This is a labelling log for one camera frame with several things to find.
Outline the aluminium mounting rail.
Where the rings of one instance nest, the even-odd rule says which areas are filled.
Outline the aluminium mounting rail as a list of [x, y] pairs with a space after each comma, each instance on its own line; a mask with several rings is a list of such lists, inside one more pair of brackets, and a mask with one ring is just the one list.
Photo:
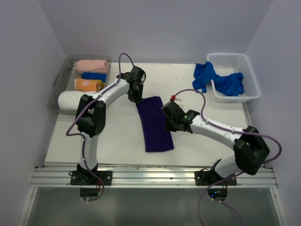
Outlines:
[[[75, 164], [50, 163], [35, 169], [31, 187], [71, 187], [70, 172]], [[100, 171], [112, 171], [109, 188], [194, 188], [194, 173], [201, 168], [192, 166], [104, 165]], [[256, 175], [237, 176], [236, 188], [276, 188], [274, 171], [260, 168]]]

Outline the white rolled towel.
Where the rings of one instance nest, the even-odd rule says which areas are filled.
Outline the white rolled towel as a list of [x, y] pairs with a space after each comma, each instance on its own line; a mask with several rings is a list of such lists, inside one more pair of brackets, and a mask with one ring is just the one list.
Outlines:
[[64, 91], [58, 97], [58, 105], [60, 110], [71, 110], [76, 111], [80, 102], [81, 97], [86, 94], [92, 96], [95, 91], [83, 92], [83, 91]]

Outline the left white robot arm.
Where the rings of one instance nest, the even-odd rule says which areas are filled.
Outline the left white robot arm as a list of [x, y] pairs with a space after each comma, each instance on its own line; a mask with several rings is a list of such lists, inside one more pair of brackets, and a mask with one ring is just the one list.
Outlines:
[[130, 72], [122, 73], [108, 87], [92, 96], [80, 98], [75, 124], [78, 126], [82, 141], [81, 160], [77, 172], [87, 185], [94, 184], [97, 174], [97, 142], [106, 124], [106, 110], [123, 95], [130, 102], [138, 104], [142, 101], [143, 81], [146, 73], [143, 69], [133, 66]]

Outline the orange polka dot towel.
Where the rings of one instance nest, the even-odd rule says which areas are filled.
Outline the orange polka dot towel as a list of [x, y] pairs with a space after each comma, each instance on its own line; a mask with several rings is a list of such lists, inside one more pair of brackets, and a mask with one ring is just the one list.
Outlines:
[[98, 92], [104, 88], [101, 80], [75, 79], [74, 88], [83, 92]]

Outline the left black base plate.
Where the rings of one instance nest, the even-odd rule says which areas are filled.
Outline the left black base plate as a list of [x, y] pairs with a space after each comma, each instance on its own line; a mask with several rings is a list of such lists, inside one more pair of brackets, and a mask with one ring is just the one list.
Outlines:
[[[92, 171], [98, 178], [103, 181], [104, 186], [110, 186], [112, 182], [112, 171]], [[93, 176], [86, 169], [78, 169], [68, 173], [71, 176], [70, 184], [72, 186], [96, 186], [100, 185], [99, 179]]]

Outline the purple towel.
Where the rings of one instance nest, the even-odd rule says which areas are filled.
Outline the purple towel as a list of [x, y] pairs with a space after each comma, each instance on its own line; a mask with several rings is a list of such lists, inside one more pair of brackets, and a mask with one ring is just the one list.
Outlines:
[[171, 133], [164, 129], [166, 117], [161, 107], [161, 97], [144, 98], [136, 105], [143, 129], [147, 153], [167, 152], [174, 149]]

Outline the blue rolled towel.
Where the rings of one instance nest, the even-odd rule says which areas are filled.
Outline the blue rolled towel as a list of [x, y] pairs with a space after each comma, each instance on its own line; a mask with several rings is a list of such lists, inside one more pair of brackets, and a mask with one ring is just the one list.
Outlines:
[[102, 82], [106, 81], [106, 73], [93, 73], [93, 72], [84, 72], [81, 74], [82, 79], [86, 80], [101, 80]]

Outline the white plastic basket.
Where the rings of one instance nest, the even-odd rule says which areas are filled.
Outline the white plastic basket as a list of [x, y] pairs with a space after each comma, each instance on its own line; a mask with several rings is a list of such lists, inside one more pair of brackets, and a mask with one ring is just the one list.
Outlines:
[[242, 73], [244, 93], [237, 97], [229, 97], [217, 91], [214, 82], [211, 82], [214, 100], [218, 103], [243, 103], [260, 97], [260, 89], [256, 76], [248, 57], [241, 53], [209, 53], [206, 56], [213, 65], [217, 75], [228, 76], [233, 73]]

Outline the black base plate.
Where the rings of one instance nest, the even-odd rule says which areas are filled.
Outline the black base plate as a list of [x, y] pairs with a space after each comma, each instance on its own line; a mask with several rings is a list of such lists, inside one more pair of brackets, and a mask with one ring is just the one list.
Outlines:
[[[110, 186], [112, 182], [112, 171], [92, 171], [98, 178], [103, 181], [104, 186]], [[72, 186], [96, 186], [100, 185], [99, 179], [93, 176], [86, 169], [78, 169], [68, 173], [71, 176], [70, 184]]]
[[214, 184], [216, 182], [219, 182], [216, 184], [217, 186], [236, 186], [237, 180], [236, 178], [230, 178], [227, 181], [222, 181], [225, 178], [222, 178], [215, 172], [215, 166], [212, 166], [210, 169], [204, 168], [198, 171], [194, 172], [194, 179], [196, 186], [209, 186], [211, 184]]

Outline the pink rolled towel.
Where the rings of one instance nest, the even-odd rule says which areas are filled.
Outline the pink rolled towel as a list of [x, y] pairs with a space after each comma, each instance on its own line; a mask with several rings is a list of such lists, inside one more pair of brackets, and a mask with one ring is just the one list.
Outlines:
[[107, 73], [109, 63], [106, 60], [79, 60], [76, 68], [79, 73]]

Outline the grey plastic tray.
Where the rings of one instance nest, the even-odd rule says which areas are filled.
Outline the grey plastic tray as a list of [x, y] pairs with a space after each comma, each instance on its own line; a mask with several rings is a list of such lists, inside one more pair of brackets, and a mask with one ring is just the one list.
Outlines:
[[105, 60], [108, 64], [107, 76], [109, 75], [111, 69], [112, 59], [109, 56], [102, 55], [69, 55], [62, 63], [60, 71], [55, 78], [53, 84], [53, 90], [50, 95], [47, 107], [49, 110], [62, 113], [74, 115], [76, 111], [73, 110], [61, 110], [58, 104], [59, 96], [64, 91], [75, 91], [74, 81], [77, 78], [81, 78], [81, 74], [78, 73], [76, 69], [76, 63], [79, 60]]

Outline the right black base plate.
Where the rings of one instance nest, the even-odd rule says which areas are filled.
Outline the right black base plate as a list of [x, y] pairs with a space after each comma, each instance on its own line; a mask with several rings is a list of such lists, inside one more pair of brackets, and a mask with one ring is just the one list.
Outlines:
[[198, 171], [194, 172], [194, 179], [196, 186], [209, 186], [211, 184], [214, 184], [216, 182], [219, 182], [216, 184], [217, 186], [236, 186], [237, 180], [236, 178], [230, 178], [227, 181], [222, 181], [225, 178], [222, 178], [215, 172], [215, 166], [212, 166], [210, 169], [204, 168]]

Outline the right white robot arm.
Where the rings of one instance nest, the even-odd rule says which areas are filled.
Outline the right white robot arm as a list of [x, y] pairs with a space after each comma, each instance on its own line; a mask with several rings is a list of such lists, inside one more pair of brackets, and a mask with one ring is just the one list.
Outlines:
[[269, 148], [255, 127], [242, 129], [217, 123], [197, 111], [184, 112], [174, 101], [165, 104], [161, 110], [166, 116], [166, 130], [202, 135], [234, 151], [231, 157], [217, 160], [210, 170], [201, 173], [205, 181], [220, 185], [236, 173], [255, 175], [269, 155]]

